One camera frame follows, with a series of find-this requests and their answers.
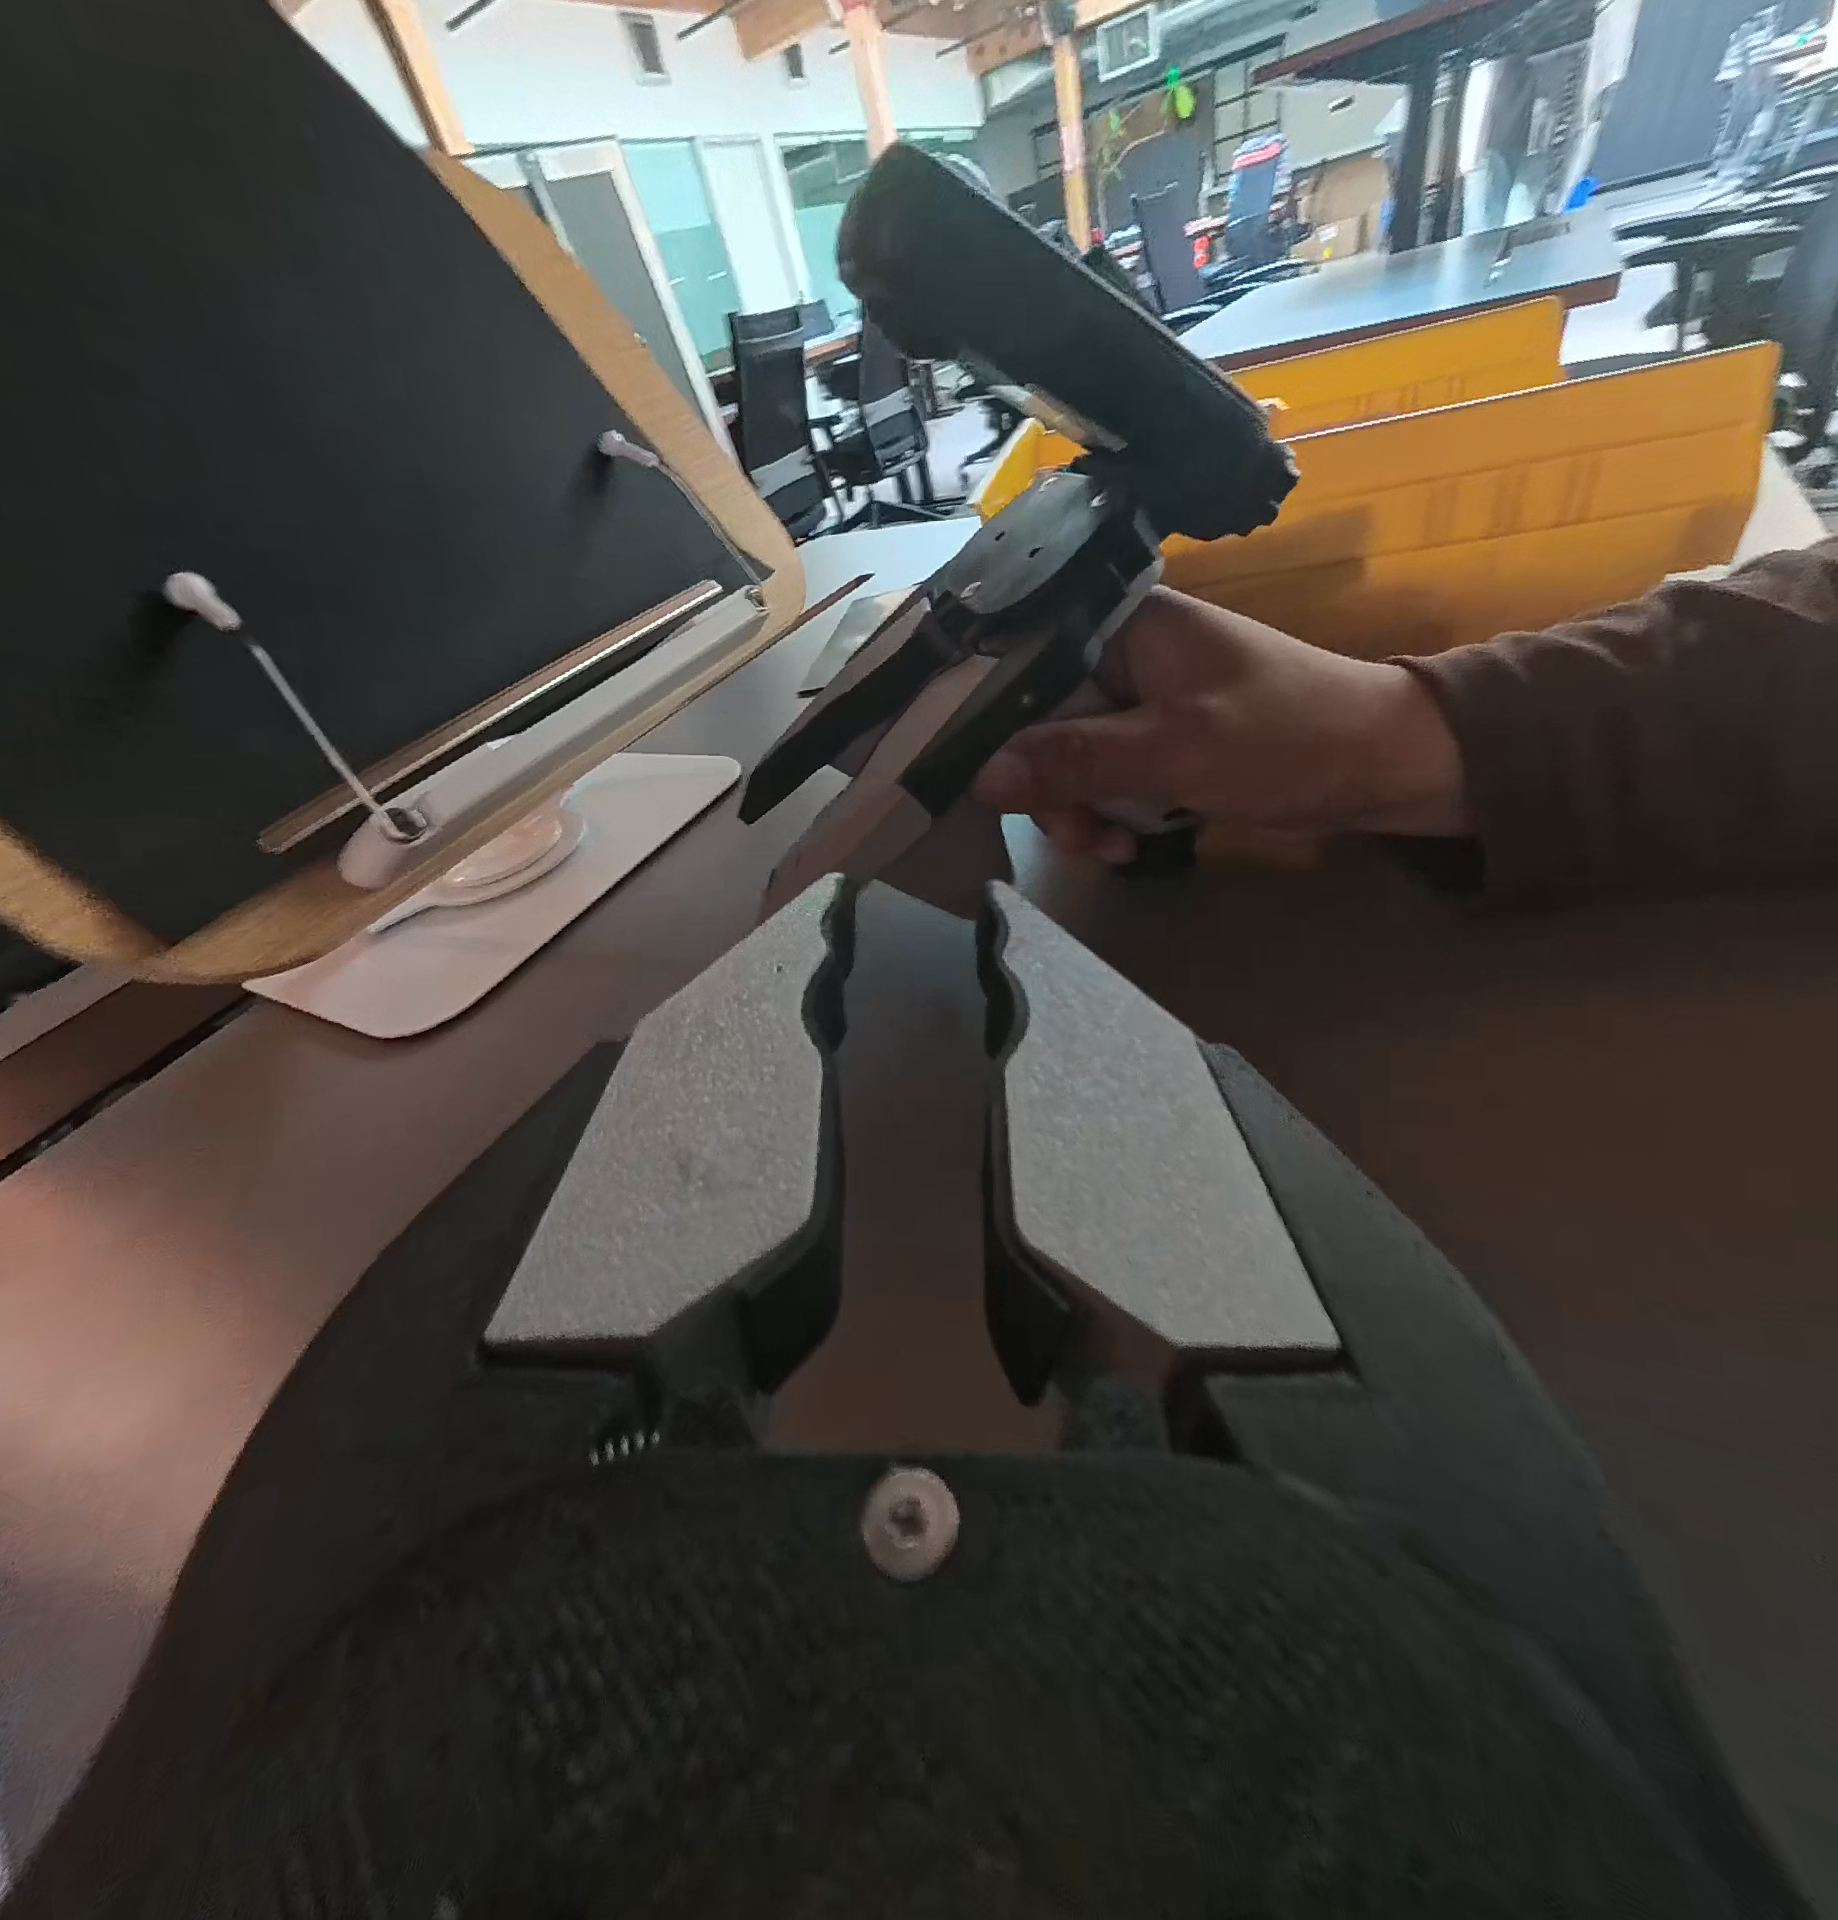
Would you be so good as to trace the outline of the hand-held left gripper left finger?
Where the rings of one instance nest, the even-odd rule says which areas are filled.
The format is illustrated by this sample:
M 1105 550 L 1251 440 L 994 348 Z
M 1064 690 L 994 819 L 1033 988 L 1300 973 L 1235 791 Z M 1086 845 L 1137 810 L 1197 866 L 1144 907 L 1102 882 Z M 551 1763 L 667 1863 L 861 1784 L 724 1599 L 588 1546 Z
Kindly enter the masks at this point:
M 512 1367 L 774 1399 L 840 1318 L 854 882 L 816 877 L 627 1038 L 488 1325 Z

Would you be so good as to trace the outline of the yellow storage bin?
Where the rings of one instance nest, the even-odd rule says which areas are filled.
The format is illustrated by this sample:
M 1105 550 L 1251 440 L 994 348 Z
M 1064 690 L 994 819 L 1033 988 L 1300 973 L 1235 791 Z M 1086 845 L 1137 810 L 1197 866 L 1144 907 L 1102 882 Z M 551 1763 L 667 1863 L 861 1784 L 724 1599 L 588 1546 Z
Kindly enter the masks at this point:
M 1620 371 L 1577 371 L 1557 343 L 1539 299 L 1222 371 L 1300 484 L 1259 536 L 1168 536 L 1166 583 L 1337 657 L 1431 657 L 1739 558 L 1779 343 Z M 1023 407 L 976 520 L 1081 454 L 1064 415 Z

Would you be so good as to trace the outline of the glossy rectangular plate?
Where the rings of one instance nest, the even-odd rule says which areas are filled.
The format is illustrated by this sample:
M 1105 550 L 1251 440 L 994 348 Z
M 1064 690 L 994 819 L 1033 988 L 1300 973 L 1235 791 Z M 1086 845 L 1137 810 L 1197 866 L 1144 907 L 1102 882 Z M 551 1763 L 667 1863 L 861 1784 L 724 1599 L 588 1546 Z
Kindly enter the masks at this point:
M 840 615 L 840 631 L 816 649 L 796 697 L 816 704 L 816 697 L 861 689 L 869 675 L 880 675 L 907 645 L 922 615 L 928 615 L 922 587 L 850 598 L 850 612 Z

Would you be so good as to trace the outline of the tall standing desk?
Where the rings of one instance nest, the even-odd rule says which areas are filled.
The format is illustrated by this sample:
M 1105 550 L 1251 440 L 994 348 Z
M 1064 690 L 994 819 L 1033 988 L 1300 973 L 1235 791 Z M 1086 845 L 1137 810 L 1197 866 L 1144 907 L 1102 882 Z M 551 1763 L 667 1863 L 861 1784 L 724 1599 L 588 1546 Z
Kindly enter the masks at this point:
M 1385 251 L 1449 244 L 1461 203 L 1461 131 L 1472 72 L 1586 46 L 1586 0 L 1435 0 L 1371 15 L 1352 37 L 1279 53 L 1261 85 L 1403 85 L 1403 144 L 1388 179 Z

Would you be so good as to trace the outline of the person's right hand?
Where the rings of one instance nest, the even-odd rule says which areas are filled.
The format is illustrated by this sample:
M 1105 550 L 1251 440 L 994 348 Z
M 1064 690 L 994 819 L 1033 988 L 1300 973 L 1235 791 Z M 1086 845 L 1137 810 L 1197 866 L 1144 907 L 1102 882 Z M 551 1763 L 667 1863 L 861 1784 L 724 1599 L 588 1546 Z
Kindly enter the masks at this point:
M 1461 746 L 1403 663 L 1337 657 L 1151 587 L 1102 657 L 1105 707 L 1004 740 L 971 799 L 1130 866 L 1116 810 L 1294 839 L 1465 839 Z

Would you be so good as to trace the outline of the black mesh office chair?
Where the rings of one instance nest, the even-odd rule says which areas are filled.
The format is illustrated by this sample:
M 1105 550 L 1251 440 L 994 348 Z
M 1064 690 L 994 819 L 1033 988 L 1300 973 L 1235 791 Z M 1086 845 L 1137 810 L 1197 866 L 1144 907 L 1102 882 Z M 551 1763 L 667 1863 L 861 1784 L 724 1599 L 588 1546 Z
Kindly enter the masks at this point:
M 861 487 L 895 484 L 912 512 L 934 505 L 930 487 L 930 429 L 912 394 L 907 356 L 861 312 L 861 429 L 854 429 Z
M 809 426 L 809 362 L 796 307 L 726 312 L 738 468 L 793 543 L 840 512 L 825 454 Z

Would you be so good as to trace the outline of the black high-back office chair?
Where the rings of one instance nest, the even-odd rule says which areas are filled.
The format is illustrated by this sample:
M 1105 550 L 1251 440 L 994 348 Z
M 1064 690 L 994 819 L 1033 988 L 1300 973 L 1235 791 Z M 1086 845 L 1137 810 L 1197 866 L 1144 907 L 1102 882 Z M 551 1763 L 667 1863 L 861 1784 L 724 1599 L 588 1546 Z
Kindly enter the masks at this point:
M 1777 454 L 1788 468 L 1828 454 L 1838 471 L 1838 179 L 1793 244 L 1767 335 L 1779 343 Z

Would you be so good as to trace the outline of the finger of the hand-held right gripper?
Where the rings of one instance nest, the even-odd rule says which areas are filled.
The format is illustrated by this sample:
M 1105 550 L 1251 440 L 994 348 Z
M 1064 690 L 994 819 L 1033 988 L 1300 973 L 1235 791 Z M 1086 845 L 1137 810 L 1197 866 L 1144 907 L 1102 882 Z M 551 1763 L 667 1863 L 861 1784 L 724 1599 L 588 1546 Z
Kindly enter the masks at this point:
M 948 663 L 930 596 L 907 596 L 854 657 L 809 697 L 809 707 L 760 753 L 747 777 L 738 819 L 774 813 L 804 777 L 840 767 L 869 735 L 890 725 Z
M 890 725 L 840 755 L 850 786 L 793 839 L 767 907 L 820 877 L 890 877 L 971 791 L 983 762 L 1081 689 L 1081 631 L 1033 622 L 1004 649 L 967 649 Z

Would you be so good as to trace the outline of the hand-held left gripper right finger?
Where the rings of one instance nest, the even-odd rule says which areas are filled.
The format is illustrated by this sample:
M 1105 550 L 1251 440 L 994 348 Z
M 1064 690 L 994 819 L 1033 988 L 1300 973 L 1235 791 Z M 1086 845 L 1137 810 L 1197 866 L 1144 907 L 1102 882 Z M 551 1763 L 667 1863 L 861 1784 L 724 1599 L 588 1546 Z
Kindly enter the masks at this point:
M 983 1316 L 1017 1403 L 1130 1376 L 1324 1374 L 1337 1318 L 1207 1041 L 1011 882 L 988 999 Z

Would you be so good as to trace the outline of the wooden book stand black panel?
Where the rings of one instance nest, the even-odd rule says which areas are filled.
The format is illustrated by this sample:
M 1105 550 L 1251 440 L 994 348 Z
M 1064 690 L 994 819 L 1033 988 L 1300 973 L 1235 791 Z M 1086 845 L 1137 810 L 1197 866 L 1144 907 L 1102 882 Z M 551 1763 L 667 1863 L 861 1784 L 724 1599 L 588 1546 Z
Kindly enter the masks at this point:
M 0 6 L 0 925 L 331 956 L 804 612 L 659 356 L 271 6 Z

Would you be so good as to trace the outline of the person's right forearm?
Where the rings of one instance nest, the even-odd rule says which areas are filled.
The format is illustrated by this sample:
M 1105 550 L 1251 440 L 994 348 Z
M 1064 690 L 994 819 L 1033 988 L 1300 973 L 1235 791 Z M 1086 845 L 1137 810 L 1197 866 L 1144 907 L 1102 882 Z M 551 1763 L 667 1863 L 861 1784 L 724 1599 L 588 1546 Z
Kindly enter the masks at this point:
M 1461 746 L 1461 839 L 1385 839 L 1480 904 L 1838 877 L 1838 536 L 1723 583 L 1409 657 Z

